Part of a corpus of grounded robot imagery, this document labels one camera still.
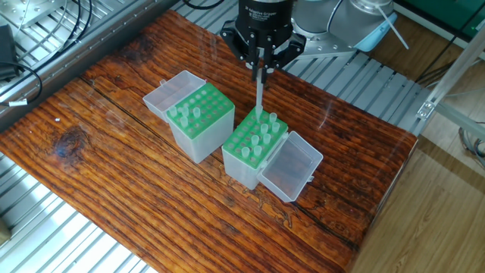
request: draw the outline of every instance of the pipette tip box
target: pipette tip box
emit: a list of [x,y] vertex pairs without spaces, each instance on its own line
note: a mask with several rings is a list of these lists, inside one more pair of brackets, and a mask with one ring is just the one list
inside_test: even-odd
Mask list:
[[[144,98],[149,109],[169,123],[177,145],[195,163],[221,146],[234,126],[234,104],[201,81],[184,71]],[[164,90],[168,92],[163,99]]]
[[255,109],[222,146],[226,173],[254,190],[261,181],[284,202],[298,198],[323,156],[274,113]]

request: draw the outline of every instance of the wooden board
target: wooden board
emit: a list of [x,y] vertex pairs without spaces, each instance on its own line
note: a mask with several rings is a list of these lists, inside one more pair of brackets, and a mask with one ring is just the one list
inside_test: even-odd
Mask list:
[[324,154],[293,203],[200,165],[142,97],[188,70],[254,107],[250,71],[219,37],[168,12],[0,138],[0,151],[159,271],[349,269],[416,138],[288,75],[264,107]]

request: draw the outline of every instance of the clear plastic lid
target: clear plastic lid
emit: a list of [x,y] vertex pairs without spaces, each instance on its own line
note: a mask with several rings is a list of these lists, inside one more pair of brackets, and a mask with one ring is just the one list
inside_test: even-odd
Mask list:
[[205,80],[188,71],[182,71],[168,82],[143,97],[150,111],[167,122],[167,110],[205,85]]
[[292,202],[313,178],[323,158],[319,151],[293,131],[269,158],[258,179],[284,202]]

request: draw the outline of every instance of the metal bracket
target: metal bracket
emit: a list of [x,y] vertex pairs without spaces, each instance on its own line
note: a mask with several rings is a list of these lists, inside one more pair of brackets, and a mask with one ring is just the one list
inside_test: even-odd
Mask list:
[[421,108],[419,108],[418,113],[416,114],[416,118],[420,118],[422,120],[427,120],[431,114],[433,114],[436,105],[430,101],[426,101]]
[[339,57],[353,55],[357,49],[337,38],[331,33],[309,33],[299,27],[292,19],[293,32],[306,38],[305,51],[297,59],[314,59],[322,57]]

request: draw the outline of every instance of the blue object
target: blue object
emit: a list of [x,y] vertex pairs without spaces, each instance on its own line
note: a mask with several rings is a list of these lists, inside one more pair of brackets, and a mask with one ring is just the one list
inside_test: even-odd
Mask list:
[[[393,22],[393,24],[394,22],[396,22],[396,19],[396,12],[392,13],[389,16],[389,20]],[[369,33],[369,35],[367,35],[362,41],[358,42],[357,45],[355,45],[354,47],[363,52],[369,52],[377,46],[377,44],[382,40],[382,38],[384,38],[384,35],[386,35],[390,28],[391,26],[385,20],[380,26],[378,26],[374,31]]]

